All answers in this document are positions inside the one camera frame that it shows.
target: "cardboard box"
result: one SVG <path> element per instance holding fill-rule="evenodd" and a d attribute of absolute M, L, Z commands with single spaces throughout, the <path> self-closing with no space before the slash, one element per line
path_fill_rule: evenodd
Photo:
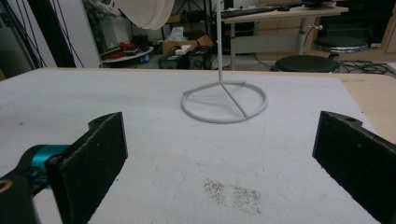
<path fill-rule="evenodd" d="M 197 47 L 204 46 L 212 48 L 214 45 L 212 39 L 202 30 L 185 32 L 183 35 L 186 36 L 189 40 L 163 41 L 163 55 L 168 54 L 172 49 L 174 49 L 174 46 L 191 45 L 191 50 L 194 50 Z"/>
<path fill-rule="evenodd" d="M 170 15 L 169 19 L 166 23 L 180 23 L 186 20 L 186 16 L 184 14 Z"/>

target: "stool seat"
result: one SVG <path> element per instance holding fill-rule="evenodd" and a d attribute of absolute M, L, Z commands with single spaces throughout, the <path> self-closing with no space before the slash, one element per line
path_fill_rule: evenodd
<path fill-rule="evenodd" d="M 354 53 L 367 49 L 367 42 L 349 36 L 327 36 L 314 40 L 314 47 L 330 53 Z"/>
<path fill-rule="evenodd" d="M 339 62 L 312 55 L 293 55 L 275 63 L 275 69 L 282 72 L 332 73 L 339 68 Z"/>

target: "table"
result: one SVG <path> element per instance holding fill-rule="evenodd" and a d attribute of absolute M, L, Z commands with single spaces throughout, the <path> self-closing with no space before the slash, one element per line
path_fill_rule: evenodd
<path fill-rule="evenodd" d="M 263 88 L 264 112 L 226 125 L 184 114 L 182 92 L 216 80 L 216 71 L 39 69 L 1 81 L 0 175 L 27 148 L 69 145 L 92 119 L 122 111 L 129 159 L 92 223 L 377 223 L 311 154 L 320 110 L 359 119 L 394 142 L 394 78 L 225 71 L 228 77 Z M 255 105 L 245 89 L 230 91 Z M 232 109 L 209 93 L 191 99 Z M 35 196 L 35 207 L 42 223 L 60 223 L 50 190 Z"/>
<path fill-rule="evenodd" d="M 297 54 L 303 54 L 306 19 L 310 17 L 336 16 L 347 12 L 347 7 L 293 7 L 290 11 L 271 11 L 248 16 L 223 19 L 224 23 L 231 24 L 231 69 L 235 70 L 235 54 L 251 52 L 272 52 L 277 50 L 295 50 Z M 248 21 L 273 21 L 300 19 L 301 26 L 295 35 L 271 35 L 271 36 L 239 36 L 235 37 L 235 24 Z"/>

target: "white circular base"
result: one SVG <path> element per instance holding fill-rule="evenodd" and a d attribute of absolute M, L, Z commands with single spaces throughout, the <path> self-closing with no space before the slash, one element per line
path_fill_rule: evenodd
<path fill-rule="evenodd" d="M 246 87 L 246 88 L 252 89 L 252 90 L 256 91 L 262 97 L 262 104 L 260 105 L 260 107 L 258 107 L 257 109 L 255 109 L 254 111 L 252 111 L 252 112 L 250 112 L 248 114 L 244 115 L 245 112 L 241 111 L 241 117 L 235 117 L 235 118 L 231 118 L 231 119 L 206 118 L 206 117 L 203 117 L 203 116 L 200 116 L 200 115 L 197 115 L 197 114 L 191 112 L 186 107 L 187 99 L 189 98 L 189 96 L 193 92 L 195 92 L 195 91 L 188 91 L 188 93 L 184 94 L 183 99 L 181 101 L 181 107 L 182 107 L 183 111 L 186 114 L 188 114 L 190 117 L 194 118 L 194 119 L 198 119 L 198 120 L 201 120 L 201 121 L 204 121 L 204 122 L 210 122 L 210 123 L 222 123 L 222 124 L 225 124 L 225 123 L 236 123 L 236 122 L 244 121 L 244 120 L 247 120 L 247 119 L 251 119 L 254 116 L 260 114 L 265 109 L 265 107 L 267 107 L 267 105 L 268 105 L 268 96 L 267 96 L 267 94 L 265 93 L 265 91 L 263 91 L 261 88 L 259 88 L 257 86 L 248 84 L 246 82 L 235 82 L 235 81 L 221 81 L 221 84 L 219 84 L 219 85 L 222 85 L 222 84 L 224 84 L 224 85 L 236 85 L 236 86 L 241 86 L 241 87 Z"/>

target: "black chair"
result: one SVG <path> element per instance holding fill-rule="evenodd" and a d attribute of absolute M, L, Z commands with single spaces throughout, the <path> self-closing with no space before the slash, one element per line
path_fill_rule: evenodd
<path fill-rule="evenodd" d="M 349 36 L 319 37 L 314 40 L 314 48 L 330 52 L 329 59 L 338 61 L 340 53 L 355 53 L 367 49 L 367 42 L 360 38 Z"/>
<path fill-rule="evenodd" d="M 339 62 L 312 55 L 293 55 L 275 63 L 275 70 L 282 72 L 334 73 L 339 68 Z"/>
<path fill-rule="evenodd" d="M 275 70 L 283 72 L 333 73 L 340 68 L 340 53 L 354 53 L 367 49 L 363 39 L 349 36 L 320 37 L 314 41 L 314 48 L 330 52 L 328 58 L 310 55 L 294 55 L 277 60 Z"/>

